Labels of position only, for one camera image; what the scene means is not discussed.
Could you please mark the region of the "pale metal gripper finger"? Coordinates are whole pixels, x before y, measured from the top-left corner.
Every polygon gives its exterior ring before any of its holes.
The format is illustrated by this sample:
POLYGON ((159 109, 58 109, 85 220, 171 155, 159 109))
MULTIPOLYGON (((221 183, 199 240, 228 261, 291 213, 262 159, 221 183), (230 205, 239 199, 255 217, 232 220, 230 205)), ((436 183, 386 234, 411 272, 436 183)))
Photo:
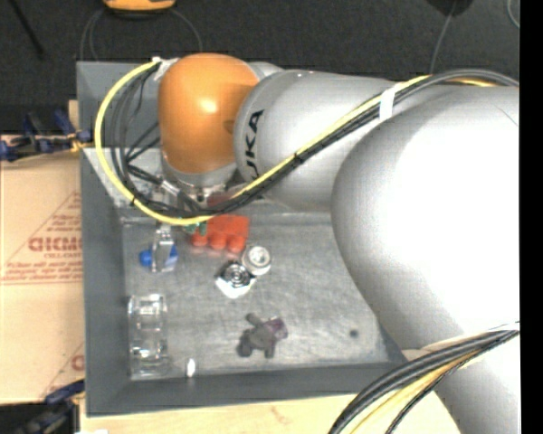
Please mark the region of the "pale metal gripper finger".
POLYGON ((176 265, 176 245, 170 225, 160 225, 154 235, 154 271, 172 271, 176 265))

